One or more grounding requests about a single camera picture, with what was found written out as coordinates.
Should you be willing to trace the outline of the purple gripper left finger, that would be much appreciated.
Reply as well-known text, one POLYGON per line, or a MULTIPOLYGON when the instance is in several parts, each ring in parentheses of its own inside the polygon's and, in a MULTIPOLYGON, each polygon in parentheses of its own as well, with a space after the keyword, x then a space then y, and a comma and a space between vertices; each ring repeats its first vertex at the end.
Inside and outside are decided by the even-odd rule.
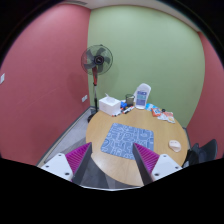
POLYGON ((92 143, 89 142, 67 154, 58 153, 42 169, 56 176, 79 185, 84 176, 92 154, 92 143))

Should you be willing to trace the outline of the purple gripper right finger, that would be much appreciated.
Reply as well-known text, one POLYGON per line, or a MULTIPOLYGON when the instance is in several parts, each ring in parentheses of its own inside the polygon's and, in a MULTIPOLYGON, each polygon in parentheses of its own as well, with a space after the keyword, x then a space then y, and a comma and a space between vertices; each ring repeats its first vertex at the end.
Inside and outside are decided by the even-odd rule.
POLYGON ((158 155, 154 151, 137 143, 133 144, 132 152, 144 185, 150 184, 182 169, 182 167, 167 154, 158 155))

